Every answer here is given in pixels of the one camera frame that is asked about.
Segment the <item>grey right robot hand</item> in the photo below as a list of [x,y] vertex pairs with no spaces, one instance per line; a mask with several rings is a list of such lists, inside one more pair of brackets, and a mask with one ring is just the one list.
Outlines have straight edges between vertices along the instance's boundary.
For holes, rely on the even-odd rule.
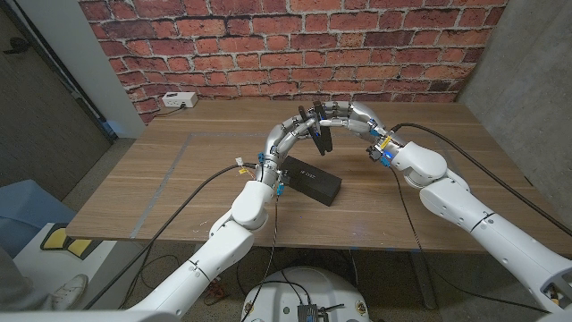
[[377,114],[359,102],[330,101],[322,103],[325,116],[321,116],[321,131],[325,128],[342,127],[352,131],[371,145],[366,149],[373,161],[390,166],[405,143],[388,129]]

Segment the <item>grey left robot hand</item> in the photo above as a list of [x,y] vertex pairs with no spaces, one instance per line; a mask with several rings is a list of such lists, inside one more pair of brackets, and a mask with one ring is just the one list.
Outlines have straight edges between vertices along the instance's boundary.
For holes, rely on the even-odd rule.
[[265,142],[262,165],[256,173],[257,180],[272,188],[289,150],[297,141],[309,138],[310,132],[318,124],[314,117],[304,121],[300,115],[295,115],[275,125]]

